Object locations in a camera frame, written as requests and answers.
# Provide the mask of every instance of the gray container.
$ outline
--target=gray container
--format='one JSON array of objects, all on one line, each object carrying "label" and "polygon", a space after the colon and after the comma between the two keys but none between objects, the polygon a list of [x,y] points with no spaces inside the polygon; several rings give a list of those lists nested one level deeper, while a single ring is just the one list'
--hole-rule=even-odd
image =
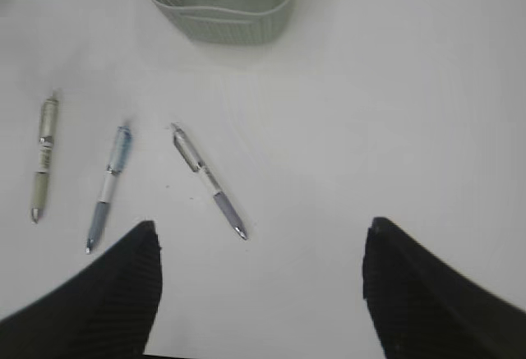
[{"label": "gray container", "polygon": [[191,39],[263,44],[287,25],[294,0],[153,0]]}]

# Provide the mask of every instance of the white pen barrel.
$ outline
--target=white pen barrel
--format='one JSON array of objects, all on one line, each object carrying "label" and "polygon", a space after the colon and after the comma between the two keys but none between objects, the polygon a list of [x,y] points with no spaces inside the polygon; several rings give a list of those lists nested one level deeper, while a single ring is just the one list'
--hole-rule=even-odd
[{"label": "white pen barrel", "polygon": [[99,201],[104,203],[111,203],[113,193],[115,192],[115,184],[117,183],[117,176],[110,172],[106,172],[104,176],[104,184],[100,192]]}]

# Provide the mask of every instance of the pen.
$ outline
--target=pen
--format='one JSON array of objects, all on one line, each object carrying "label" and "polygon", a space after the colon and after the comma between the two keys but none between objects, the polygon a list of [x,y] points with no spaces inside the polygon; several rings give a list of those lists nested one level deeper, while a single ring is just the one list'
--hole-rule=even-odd
[{"label": "pen", "polygon": [[47,99],[40,111],[39,129],[39,167],[35,173],[33,183],[33,196],[31,199],[31,221],[38,223],[48,197],[49,166],[51,164],[51,153],[55,129],[57,127],[58,100],[53,92],[51,98]]},{"label": "pen", "polygon": [[208,169],[208,166],[206,166],[205,162],[190,142],[190,139],[188,139],[187,134],[175,123],[172,124],[172,128],[173,144],[178,149],[181,156],[187,161],[190,169],[194,173],[198,173],[205,185],[209,188],[214,197],[215,203],[223,212],[233,230],[235,230],[243,240],[247,240],[248,236],[242,220],[239,218],[232,203],[230,203],[230,200],[224,194],[223,189],[221,189],[221,186],[219,186],[218,182]]},{"label": "pen", "polygon": [[113,143],[112,153],[109,157],[106,174],[104,175],[102,191],[99,195],[99,201],[95,206],[90,231],[88,232],[88,241],[85,246],[86,254],[90,254],[93,251],[102,235],[104,225],[106,224],[106,217],[109,212],[109,204],[113,196],[113,190],[117,183],[117,177],[124,169],[131,144],[132,134],[130,133],[130,128],[127,125],[119,127],[115,142]]}]

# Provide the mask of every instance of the pen grip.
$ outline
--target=pen grip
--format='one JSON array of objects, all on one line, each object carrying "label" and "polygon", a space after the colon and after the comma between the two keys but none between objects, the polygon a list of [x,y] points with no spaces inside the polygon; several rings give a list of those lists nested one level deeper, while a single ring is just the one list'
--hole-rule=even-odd
[{"label": "pen grip", "polygon": [[48,181],[49,175],[47,173],[35,174],[33,198],[31,200],[32,209],[43,209],[45,207],[48,197]]},{"label": "pen grip", "polygon": [[93,213],[93,219],[91,220],[90,231],[88,232],[88,240],[93,242],[94,247],[102,236],[108,213],[109,203],[104,203],[102,201],[97,203],[95,206],[95,212]]},{"label": "pen grip", "polygon": [[230,226],[242,229],[243,222],[239,218],[238,213],[236,213],[236,210],[232,206],[232,203],[230,203],[228,197],[223,192],[219,192],[215,194],[214,200],[228,220],[228,223],[230,223]]}]

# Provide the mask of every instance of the white table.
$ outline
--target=white table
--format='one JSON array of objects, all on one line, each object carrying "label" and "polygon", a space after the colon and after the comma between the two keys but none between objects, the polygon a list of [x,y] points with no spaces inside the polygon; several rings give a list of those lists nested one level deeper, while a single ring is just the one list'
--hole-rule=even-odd
[{"label": "white table", "polygon": [[[196,44],[149,0],[0,0],[0,318],[142,219],[163,247],[147,352],[382,357],[362,300],[388,216],[526,308],[526,0],[298,0],[274,44]],[[45,218],[39,109],[61,87]],[[84,253],[117,126],[135,143]],[[247,221],[242,242],[171,144],[181,122]]]}]

